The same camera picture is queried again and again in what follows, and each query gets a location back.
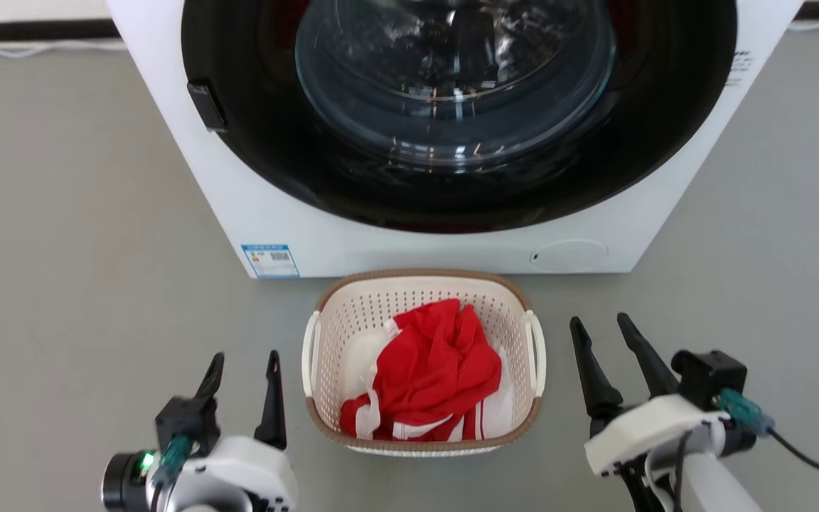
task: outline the basket rim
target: basket rim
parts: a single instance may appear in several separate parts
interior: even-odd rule
[[[448,269],[397,269],[391,271],[361,272],[345,276],[344,278],[335,282],[324,295],[321,295],[321,298],[318,299],[318,304],[315,306],[315,311],[324,311],[324,306],[328,303],[333,294],[339,291],[339,289],[344,288],[354,282],[372,281],[373,279],[387,279],[393,277],[459,277],[464,279],[491,281],[503,286],[510,291],[511,294],[514,294],[514,296],[517,297],[517,300],[520,301],[520,305],[523,306],[523,311],[532,310],[529,299],[527,299],[526,295],[520,291],[520,288],[517,288],[516,284],[509,281],[509,279],[503,278],[502,276],[486,272],[457,271]]]
[[[539,416],[539,412],[542,410],[542,396],[536,396],[536,398],[532,399],[530,412],[527,414],[526,418],[523,418],[523,422],[521,422],[517,428],[511,430],[509,433],[501,435],[501,437],[492,437],[491,439],[480,439],[476,441],[420,443],[413,441],[381,441],[376,439],[366,440],[350,437],[350,435],[334,431],[332,428],[328,427],[327,424],[325,424],[324,420],[321,419],[321,414],[319,414],[318,408],[315,406],[314,398],[309,396],[305,399],[305,403],[306,408],[309,409],[309,416],[311,417],[311,420],[315,422],[315,426],[318,427],[318,430],[321,430],[321,433],[325,434],[325,436],[331,441],[337,444],[343,444],[344,447],[390,452],[439,453],[475,450],[489,447],[503,447],[505,444],[510,444],[520,439],[521,435],[525,434],[527,430],[530,430],[530,427],[532,427],[532,424],[536,422],[536,417]]]

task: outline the black cable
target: black cable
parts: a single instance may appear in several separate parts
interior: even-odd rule
[[[160,491],[163,490],[163,484],[156,484],[154,486],[154,497],[150,500],[150,512],[156,512],[156,505],[160,501]]]
[[[776,430],[774,430],[773,428],[767,428],[766,431],[769,432],[770,435],[773,435],[773,439],[778,441],[779,444],[782,444],[784,447],[786,447],[786,450],[792,452],[794,456],[802,459],[803,462],[808,464],[808,466],[813,467],[814,469],[819,469],[819,462],[813,460],[813,458],[807,457],[806,454],[803,454],[800,451],[798,451],[798,448],[793,447],[793,445],[786,441],[782,437],[782,435],[776,434]]]
[[[685,470],[685,452],[688,447],[688,438],[691,437],[691,431],[686,431],[682,438],[678,440],[678,452],[675,458],[675,495],[674,512],[682,512],[682,472]]]

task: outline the robotic arm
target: robotic arm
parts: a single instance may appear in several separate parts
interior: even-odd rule
[[[571,335],[586,403],[586,456],[597,476],[624,480],[636,512],[759,512],[719,458],[754,446],[757,436],[717,400],[741,392],[747,368],[725,353],[675,354],[680,383],[627,314],[618,315],[624,341],[650,389],[645,404],[624,406],[592,353],[579,318]]]
[[[223,375],[214,356],[192,398],[175,396],[156,416],[159,451],[116,454],[103,476],[107,510],[295,512],[296,476],[287,446],[279,356],[267,362],[264,414],[253,437],[221,437],[214,395]]]

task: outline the perforated basket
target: perforated basket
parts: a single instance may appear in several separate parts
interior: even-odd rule
[[[513,430],[502,437],[455,443],[361,440],[339,428],[347,399],[343,360],[362,334],[400,312],[456,297],[472,304],[493,347],[503,346],[513,379]],[[545,341],[539,319],[513,283],[461,271],[368,272],[337,282],[309,318],[302,344],[302,386],[315,425],[336,443],[359,452],[393,457],[477,454],[513,443],[536,421],[545,386]]]

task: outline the red clothing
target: red clothing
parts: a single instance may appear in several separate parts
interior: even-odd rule
[[[464,416],[464,439],[475,439],[475,407],[498,389],[501,360],[488,346],[471,305],[458,299],[425,304],[394,317],[401,328],[378,356],[373,390],[381,423],[374,438],[393,438],[393,425],[446,421],[412,441],[447,441]],[[355,412],[370,396],[347,400],[341,429],[355,437]]]

